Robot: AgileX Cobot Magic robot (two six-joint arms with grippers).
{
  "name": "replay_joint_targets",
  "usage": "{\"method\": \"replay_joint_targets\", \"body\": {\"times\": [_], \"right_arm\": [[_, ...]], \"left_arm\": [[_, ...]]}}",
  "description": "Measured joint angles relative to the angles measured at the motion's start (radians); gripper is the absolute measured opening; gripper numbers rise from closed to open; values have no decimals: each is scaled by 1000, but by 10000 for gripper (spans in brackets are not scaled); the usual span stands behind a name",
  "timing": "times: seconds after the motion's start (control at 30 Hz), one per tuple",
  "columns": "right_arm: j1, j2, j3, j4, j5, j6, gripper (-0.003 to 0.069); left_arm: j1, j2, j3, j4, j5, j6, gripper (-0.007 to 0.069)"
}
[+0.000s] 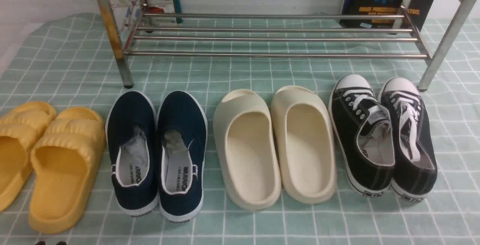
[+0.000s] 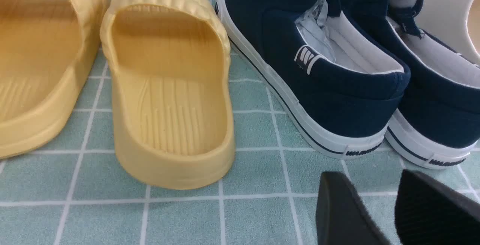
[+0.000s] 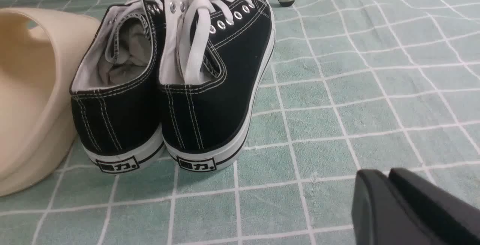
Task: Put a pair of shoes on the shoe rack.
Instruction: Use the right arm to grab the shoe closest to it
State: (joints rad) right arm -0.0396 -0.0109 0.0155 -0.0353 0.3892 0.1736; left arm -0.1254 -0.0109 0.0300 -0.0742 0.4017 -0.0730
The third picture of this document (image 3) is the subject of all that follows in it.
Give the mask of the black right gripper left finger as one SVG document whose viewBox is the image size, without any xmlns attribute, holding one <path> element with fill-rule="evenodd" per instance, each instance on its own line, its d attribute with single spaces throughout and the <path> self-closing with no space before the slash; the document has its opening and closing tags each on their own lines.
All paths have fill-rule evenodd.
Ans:
<svg viewBox="0 0 480 245">
<path fill-rule="evenodd" d="M 384 173 L 359 170 L 351 210 L 357 245 L 443 245 Z"/>
</svg>

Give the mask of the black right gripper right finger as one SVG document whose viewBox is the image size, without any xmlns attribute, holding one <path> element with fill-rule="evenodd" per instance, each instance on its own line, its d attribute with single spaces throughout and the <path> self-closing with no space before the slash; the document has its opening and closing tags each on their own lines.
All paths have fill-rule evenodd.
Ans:
<svg viewBox="0 0 480 245">
<path fill-rule="evenodd" d="M 392 168 L 389 180 L 420 220 L 447 245 L 480 243 L 480 211 L 406 168 Z"/>
</svg>

